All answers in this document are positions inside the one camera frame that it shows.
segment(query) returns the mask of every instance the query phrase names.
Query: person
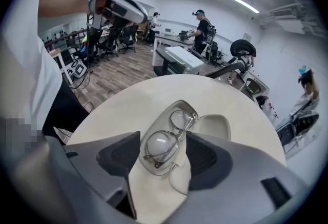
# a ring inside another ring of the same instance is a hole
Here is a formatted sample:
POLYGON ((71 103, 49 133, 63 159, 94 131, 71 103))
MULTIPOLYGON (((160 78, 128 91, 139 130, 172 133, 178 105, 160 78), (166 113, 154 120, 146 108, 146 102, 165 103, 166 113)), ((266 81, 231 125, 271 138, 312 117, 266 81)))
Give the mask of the person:
POLYGON ((206 18, 203 10, 197 10, 196 18, 199 20, 197 31, 190 34, 188 37, 195 37, 194 50, 201 54, 207 45, 207 34, 209 33, 210 21, 206 18))
MULTIPOLYGON (((97 1, 104 8, 106 0, 97 1)), ((74 132, 88 112, 62 77, 55 60, 37 35, 39 17, 89 13, 88 0, 14 0, 1 26, 2 74, 9 74, 1 96, 0 116, 24 119, 31 131, 59 139, 54 127, 74 132)))
MULTIPOLYGON (((245 70, 243 70, 243 71, 241 72, 242 74, 245 74, 246 71, 247 71, 250 67, 253 67, 253 66, 254 66, 254 57, 251 56, 251 55, 245 55, 245 56, 242 56, 241 58, 243 59, 243 61, 242 61, 242 60, 236 60, 235 63, 236 63, 236 62, 242 62, 243 64, 246 64, 246 68, 245 68, 245 70)), ((229 82, 230 85, 233 84, 234 79, 236 78, 237 74, 238 74, 238 73, 237 73, 235 70, 231 72, 231 75, 228 77, 228 82, 229 82)))
POLYGON ((313 111, 316 109, 319 103, 319 87, 314 79, 313 71, 309 69, 306 73, 302 74, 299 78, 299 82, 304 89, 304 93, 300 96, 297 102, 294 104, 288 117, 285 118, 276 127, 276 130, 293 120, 293 117, 299 112, 313 111))
POLYGON ((157 26, 161 26, 158 23, 157 19, 160 14, 158 12, 154 12, 153 17, 149 21, 149 36, 148 36, 148 45, 153 46, 155 42, 155 31, 157 26))

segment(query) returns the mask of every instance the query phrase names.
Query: table leg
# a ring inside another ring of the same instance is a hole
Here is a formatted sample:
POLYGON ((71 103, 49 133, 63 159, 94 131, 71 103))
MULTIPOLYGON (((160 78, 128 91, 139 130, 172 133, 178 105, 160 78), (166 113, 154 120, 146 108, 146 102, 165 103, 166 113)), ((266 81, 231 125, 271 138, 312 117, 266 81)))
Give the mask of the table leg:
POLYGON ((163 59, 163 67, 162 67, 162 73, 163 73, 163 75, 167 75, 167 73, 168 73, 168 66, 169 66, 169 62, 163 59))
POLYGON ((63 58, 62 58, 62 54, 59 54, 59 55, 58 55, 58 58, 59 58, 59 61, 60 61, 61 67, 63 68, 64 73, 65 73, 65 75, 66 75, 66 77, 67 77, 68 82, 70 83, 70 85, 73 84, 73 81, 72 81, 71 77, 69 76, 69 74, 68 74, 68 72, 67 72, 67 70, 66 70, 66 66, 65 66, 65 64, 64 64, 64 61, 63 61, 63 58))
POLYGON ((157 53, 156 53, 156 49, 157 49, 157 42, 158 42, 158 39, 155 38, 155 41, 154 41, 154 49, 153 49, 153 63, 152 63, 153 66, 155 66, 155 64, 156 64, 156 55, 157 55, 157 53))

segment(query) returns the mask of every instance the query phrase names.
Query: man wearing headlamp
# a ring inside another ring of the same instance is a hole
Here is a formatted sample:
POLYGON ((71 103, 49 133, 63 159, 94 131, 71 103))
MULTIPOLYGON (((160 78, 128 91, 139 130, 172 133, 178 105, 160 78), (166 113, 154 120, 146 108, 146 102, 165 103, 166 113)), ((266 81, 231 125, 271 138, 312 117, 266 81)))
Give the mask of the man wearing headlamp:
POLYGON ((197 20, 200 22, 197 27, 197 31, 193 32, 188 37, 195 37, 194 50, 201 54, 207 45, 207 34, 209 33, 208 27, 211 23, 206 18, 203 10, 197 10, 196 13, 193 13, 193 15, 196 15, 197 20))

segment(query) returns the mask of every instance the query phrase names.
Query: black pants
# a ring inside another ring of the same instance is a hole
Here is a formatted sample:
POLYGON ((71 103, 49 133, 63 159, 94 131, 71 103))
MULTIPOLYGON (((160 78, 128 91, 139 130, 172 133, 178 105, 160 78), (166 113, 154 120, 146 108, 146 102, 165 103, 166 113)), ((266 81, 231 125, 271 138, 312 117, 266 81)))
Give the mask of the black pants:
POLYGON ((203 45, 201 41, 200 42, 195 41, 194 50, 197 51, 197 53, 201 54, 204 51, 205 47, 206 44, 203 45))
POLYGON ((59 92, 42 128, 42 132, 44 135, 58 138, 60 143, 65 145, 56 134, 54 127, 74 132, 88 115, 89 113, 80 104, 73 91, 63 79, 59 92))
POLYGON ((153 45, 154 43, 155 43, 155 31, 149 30, 148 44, 153 45))

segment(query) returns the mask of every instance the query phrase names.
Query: backpack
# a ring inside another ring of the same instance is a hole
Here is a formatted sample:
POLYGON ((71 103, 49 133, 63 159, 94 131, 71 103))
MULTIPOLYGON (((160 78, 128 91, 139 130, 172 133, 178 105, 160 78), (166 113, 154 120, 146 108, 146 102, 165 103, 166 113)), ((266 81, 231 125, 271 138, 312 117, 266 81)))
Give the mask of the backpack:
POLYGON ((207 18, 204 18, 203 20, 207 21, 209 23, 209 25, 207 27, 207 29, 208 29, 207 35, 205 36, 204 32, 202 33, 202 35, 204 37, 204 40, 203 40, 202 44, 211 45, 212 41, 214 39, 215 33, 216 33, 216 29, 215 29, 215 26, 212 25, 211 22, 207 18))
POLYGON ((151 30, 151 29, 153 29, 155 26, 153 26, 152 25, 152 20, 155 18, 155 16, 153 16, 150 20, 149 20, 149 22, 148 22, 148 30, 151 30))

